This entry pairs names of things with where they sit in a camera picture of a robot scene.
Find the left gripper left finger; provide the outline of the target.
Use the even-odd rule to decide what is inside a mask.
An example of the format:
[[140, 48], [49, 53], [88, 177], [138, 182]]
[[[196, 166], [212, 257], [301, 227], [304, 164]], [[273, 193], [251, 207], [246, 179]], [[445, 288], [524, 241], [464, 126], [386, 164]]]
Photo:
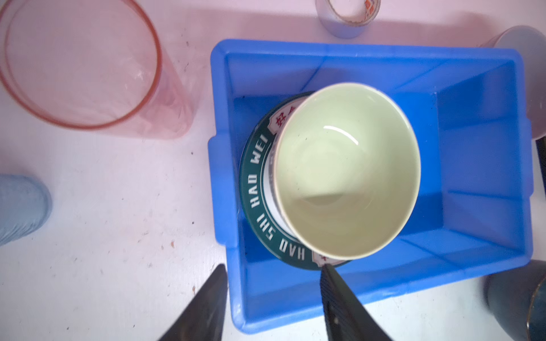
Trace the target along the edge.
[[219, 264], [159, 340], [222, 340], [228, 296], [226, 266]]

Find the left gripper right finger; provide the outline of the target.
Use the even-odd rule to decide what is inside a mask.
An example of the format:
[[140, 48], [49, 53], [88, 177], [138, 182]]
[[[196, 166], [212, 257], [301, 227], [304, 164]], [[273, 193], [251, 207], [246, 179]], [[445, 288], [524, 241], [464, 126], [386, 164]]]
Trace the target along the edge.
[[320, 288], [328, 339], [391, 341], [331, 264], [322, 267]]

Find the white plate green lettered rim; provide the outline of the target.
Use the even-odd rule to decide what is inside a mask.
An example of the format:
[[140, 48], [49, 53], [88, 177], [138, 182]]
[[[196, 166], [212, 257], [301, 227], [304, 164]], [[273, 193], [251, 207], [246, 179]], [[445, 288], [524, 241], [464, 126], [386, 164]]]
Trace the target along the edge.
[[318, 254], [293, 235], [275, 205], [269, 174], [277, 132], [310, 95], [311, 92], [304, 92], [286, 99], [257, 123], [243, 149], [239, 193], [247, 223], [262, 245], [292, 267], [315, 271], [325, 264], [339, 267], [347, 262]]

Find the green ceramic bowl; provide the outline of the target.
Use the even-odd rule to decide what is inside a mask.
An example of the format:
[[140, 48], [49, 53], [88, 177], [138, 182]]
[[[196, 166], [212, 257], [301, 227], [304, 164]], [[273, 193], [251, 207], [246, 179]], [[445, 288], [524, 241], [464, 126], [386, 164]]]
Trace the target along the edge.
[[312, 93], [274, 140], [270, 177], [282, 219], [306, 247], [354, 260], [385, 248], [417, 202], [421, 158], [402, 109], [371, 86]]

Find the dark blue ceramic bowl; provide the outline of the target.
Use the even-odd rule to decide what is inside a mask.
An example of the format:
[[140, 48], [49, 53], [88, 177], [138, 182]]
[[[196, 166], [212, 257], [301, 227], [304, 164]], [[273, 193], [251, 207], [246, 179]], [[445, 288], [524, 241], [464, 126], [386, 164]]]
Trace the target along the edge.
[[545, 262], [490, 275], [486, 301], [512, 340], [545, 339]]

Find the grey purple bowl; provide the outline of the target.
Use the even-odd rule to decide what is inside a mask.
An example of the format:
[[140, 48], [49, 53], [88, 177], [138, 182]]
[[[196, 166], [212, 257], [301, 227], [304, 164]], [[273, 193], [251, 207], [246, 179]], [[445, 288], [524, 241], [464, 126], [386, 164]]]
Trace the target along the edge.
[[545, 137], [545, 35], [531, 26], [515, 26], [481, 44], [516, 50], [523, 59], [527, 118], [533, 140]]

